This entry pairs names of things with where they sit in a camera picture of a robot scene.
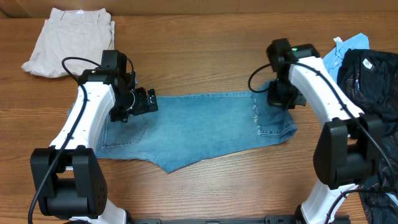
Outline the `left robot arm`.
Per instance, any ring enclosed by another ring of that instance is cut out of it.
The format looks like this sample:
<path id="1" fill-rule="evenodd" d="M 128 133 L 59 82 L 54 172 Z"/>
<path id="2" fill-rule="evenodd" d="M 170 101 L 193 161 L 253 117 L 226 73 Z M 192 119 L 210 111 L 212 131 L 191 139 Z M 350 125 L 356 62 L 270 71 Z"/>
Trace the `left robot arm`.
<path id="1" fill-rule="evenodd" d="M 78 94 L 57 137 L 47 148 L 34 149 L 30 167 L 35 195 L 28 214 L 33 222 L 36 205 L 45 216 L 66 223 L 132 223 L 131 214 L 108 199 L 108 186 L 95 155 L 105 123 L 126 123 L 130 116 L 158 110 L 155 90 L 136 87 L 133 63 L 118 50 L 104 50 L 101 62 L 72 78 Z"/>

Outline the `blue denim jeans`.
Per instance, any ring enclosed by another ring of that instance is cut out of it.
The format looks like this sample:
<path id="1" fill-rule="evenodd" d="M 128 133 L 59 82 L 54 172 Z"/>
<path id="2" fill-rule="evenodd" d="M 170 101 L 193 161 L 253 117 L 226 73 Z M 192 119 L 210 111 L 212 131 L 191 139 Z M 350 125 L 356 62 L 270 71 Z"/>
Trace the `blue denim jeans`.
<path id="1" fill-rule="evenodd" d="M 95 154 L 140 159 L 170 173 L 198 161 L 289 140 L 297 131 L 290 113 L 251 91 L 158 96 L 158 111 L 106 118 Z"/>

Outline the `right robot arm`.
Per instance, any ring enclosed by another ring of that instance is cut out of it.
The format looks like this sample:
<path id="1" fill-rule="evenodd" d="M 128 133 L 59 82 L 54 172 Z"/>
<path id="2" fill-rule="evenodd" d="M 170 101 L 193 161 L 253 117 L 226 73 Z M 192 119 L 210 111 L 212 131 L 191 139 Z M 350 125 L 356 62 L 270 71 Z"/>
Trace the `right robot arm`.
<path id="1" fill-rule="evenodd" d="M 308 103 L 322 127 L 313 166 L 318 177 L 291 223 L 349 223 L 335 213 L 346 196 L 379 171 L 383 123 L 356 106 L 326 71 L 312 44 L 273 40 L 266 50 L 277 78 L 268 87 L 271 106 L 293 109 Z"/>

